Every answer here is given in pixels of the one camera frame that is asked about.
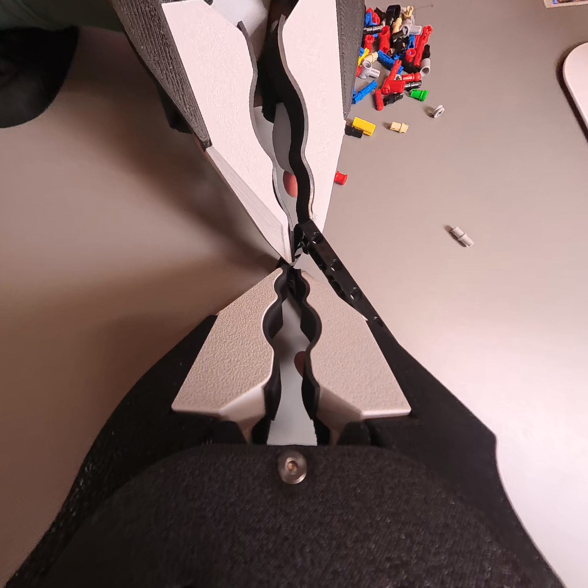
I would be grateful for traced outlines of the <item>black lego frame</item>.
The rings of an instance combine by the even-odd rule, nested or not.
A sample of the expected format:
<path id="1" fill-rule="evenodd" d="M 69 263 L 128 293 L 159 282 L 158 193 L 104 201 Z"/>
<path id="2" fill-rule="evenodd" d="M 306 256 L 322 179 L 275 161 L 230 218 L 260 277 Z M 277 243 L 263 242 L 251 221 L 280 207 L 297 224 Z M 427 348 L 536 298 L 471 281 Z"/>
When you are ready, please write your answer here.
<path id="1" fill-rule="evenodd" d="M 313 221 L 297 224 L 293 239 L 295 249 L 302 249 L 313 259 L 340 298 L 368 321 L 385 327 L 375 308 Z"/>

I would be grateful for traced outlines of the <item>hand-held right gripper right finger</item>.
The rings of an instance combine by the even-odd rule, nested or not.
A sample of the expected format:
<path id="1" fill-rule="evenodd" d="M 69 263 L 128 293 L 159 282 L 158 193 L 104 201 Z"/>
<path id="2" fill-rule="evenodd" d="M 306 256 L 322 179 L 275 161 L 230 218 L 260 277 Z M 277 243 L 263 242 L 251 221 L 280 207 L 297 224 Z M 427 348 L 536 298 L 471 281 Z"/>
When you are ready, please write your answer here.
<path id="1" fill-rule="evenodd" d="M 410 405 L 367 320 L 304 270 L 296 271 L 296 301 L 309 341 L 302 397 L 318 443 L 336 443 L 349 423 L 407 416 Z"/>

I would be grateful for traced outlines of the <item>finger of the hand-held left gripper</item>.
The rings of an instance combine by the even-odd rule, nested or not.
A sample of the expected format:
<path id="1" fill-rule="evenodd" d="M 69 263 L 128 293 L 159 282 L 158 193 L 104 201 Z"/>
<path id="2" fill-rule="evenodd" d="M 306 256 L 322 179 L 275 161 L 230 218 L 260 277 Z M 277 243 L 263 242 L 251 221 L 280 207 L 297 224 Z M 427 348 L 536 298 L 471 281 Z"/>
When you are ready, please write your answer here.
<path id="1" fill-rule="evenodd" d="M 268 244 L 291 263 L 289 217 L 275 193 L 273 161 L 256 133 L 258 73 L 245 25 L 231 24 L 205 1 L 162 8 L 208 131 L 206 154 Z"/>
<path id="2" fill-rule="evenodd" d="M 335 1 L 298 1 L 282 33 L 285 61 L 304 99 L 305 158 L 313 177 L 310 212 L 322 231 L 341 151 L 345 117 Z"/>

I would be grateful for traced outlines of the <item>white book stand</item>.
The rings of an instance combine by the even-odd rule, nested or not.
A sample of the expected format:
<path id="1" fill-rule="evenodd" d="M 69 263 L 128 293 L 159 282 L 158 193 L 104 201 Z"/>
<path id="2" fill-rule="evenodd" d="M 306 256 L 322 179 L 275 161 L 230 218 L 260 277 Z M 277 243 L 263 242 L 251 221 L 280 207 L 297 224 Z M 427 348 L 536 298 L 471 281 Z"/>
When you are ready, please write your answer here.
<path id="1" fill-rule="evenodd" d="M 587 138 L 587 42 L 570 49 L 560 66 L 563 92 Z"/>

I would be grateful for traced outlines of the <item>pile of lego pieces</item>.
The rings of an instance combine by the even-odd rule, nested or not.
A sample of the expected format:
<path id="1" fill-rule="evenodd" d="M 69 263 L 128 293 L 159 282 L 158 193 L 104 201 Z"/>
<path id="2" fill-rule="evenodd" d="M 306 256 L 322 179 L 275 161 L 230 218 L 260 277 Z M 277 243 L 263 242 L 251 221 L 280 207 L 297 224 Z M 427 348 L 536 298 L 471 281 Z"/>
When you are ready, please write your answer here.
<path id="1" fill-rule="evenodd" d="M 416 24 L 414 7 L 336 1 L 335 9 L 344 119 L 366 98 L 378 112 L 404 97 L 425 101 L 433 28 Z"/>

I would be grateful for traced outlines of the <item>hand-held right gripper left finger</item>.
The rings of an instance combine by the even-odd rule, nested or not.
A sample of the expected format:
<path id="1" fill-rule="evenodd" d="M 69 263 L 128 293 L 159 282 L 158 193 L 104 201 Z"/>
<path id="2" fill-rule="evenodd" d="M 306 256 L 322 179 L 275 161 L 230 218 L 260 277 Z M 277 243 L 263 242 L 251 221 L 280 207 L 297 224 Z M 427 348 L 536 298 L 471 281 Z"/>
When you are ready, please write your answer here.
<path id="1" fill-rule="evenodd" d="M 263 443 L 281 399 L 273 339 L 283 326 L 287 268 L 278 268 L 221 310 L 172 403 L 181 413 L 233 422 Z"/>

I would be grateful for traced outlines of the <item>person's left hand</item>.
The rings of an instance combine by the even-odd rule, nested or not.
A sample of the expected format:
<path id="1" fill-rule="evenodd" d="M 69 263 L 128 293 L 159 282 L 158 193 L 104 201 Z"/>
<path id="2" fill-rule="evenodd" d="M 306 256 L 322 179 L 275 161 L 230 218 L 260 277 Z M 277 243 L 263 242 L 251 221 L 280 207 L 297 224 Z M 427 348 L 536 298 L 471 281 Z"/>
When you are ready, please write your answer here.
<path id="1" fill-rule="evenodd" d="M 280 240 L 275 243 L 271 239 L 277 235 L 283 237 L 282 232 L 285 228 L 290 230 L 290 237 L 293 236 L 293 228 L 298 223 L 295 205 L 298 197 L 298 183 L 295 175 L 292 172 L 290 163 L 288 161 L 288 151 L 290 147 L 290 121 L 283 103 L 278 102 L 275 110 L 275 118 L 273 122 L 266 119 L 263 114 L 263 106 L 269 105 L 269 99 L 262 100 L 259 92 L 254 96 L 254 122 L 256 124 L 256 133 L 259 143 L 270 158 L 272 163 L 272 177 L 270 179 L 273 194 L 276 199 L 276 205 L 283 210 L 279 214 L 281 221 L 277 221 L 272 212 L 276 211 L 276 207 L 271 206 L 269 211 L 263 213 L 262 219 L 257 222 L 258 229 L 268 244 L 275 249 L 276 255 L 282 257 L 282 250 L 278 248 Z M 283 301 L 290 300 L 290 306 L 293 311 L 291 315 L 297 315 L 300 320 L 300 308 L 298 305 L 297 293 L 296 297 L 288 295 Z"/>

